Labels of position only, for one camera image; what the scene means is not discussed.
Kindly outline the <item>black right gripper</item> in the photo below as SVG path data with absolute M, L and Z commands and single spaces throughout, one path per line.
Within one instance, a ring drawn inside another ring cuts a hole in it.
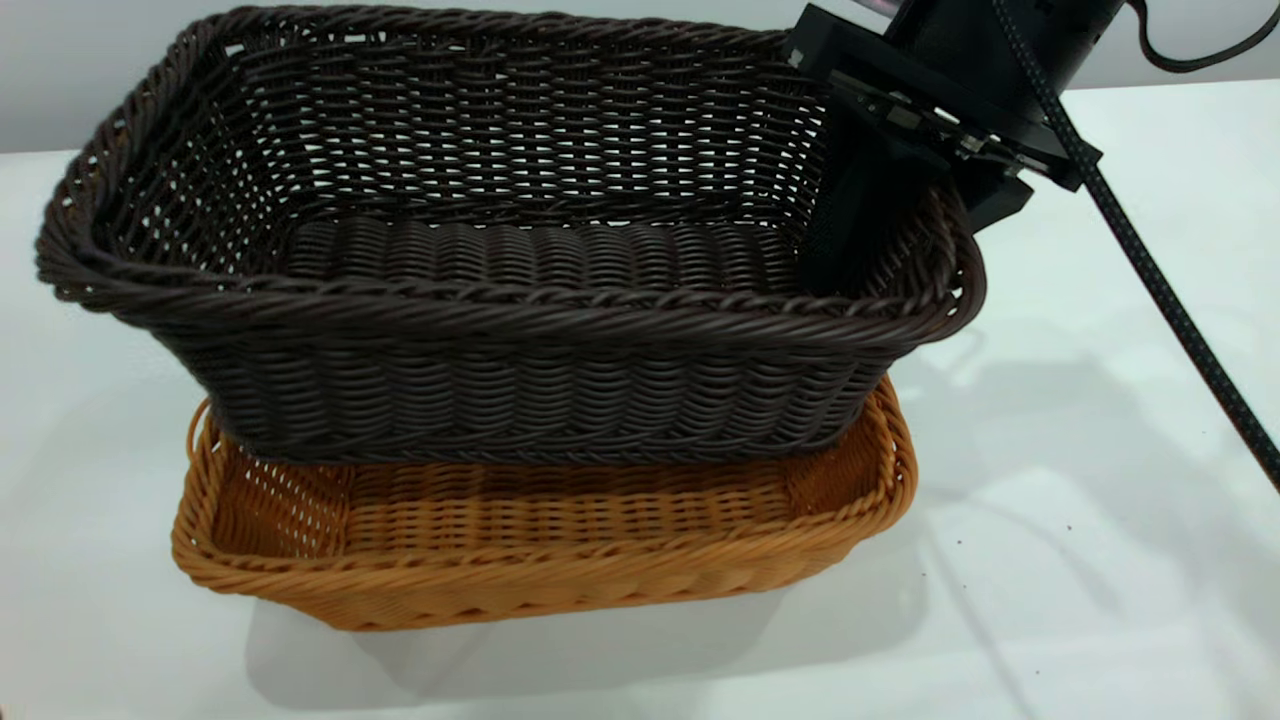
M 1023 170 L 1080 187 L 998 12 L 1053 97 L 1103 33 L 1098 3 L 893 3 L 881 33 L 805 8 L 785 50 L 829 97 L 820 184 L 797 255 L 803 291 L 884 291 L 900 224 L 950 168 L 974 234 L 1030 201 Z

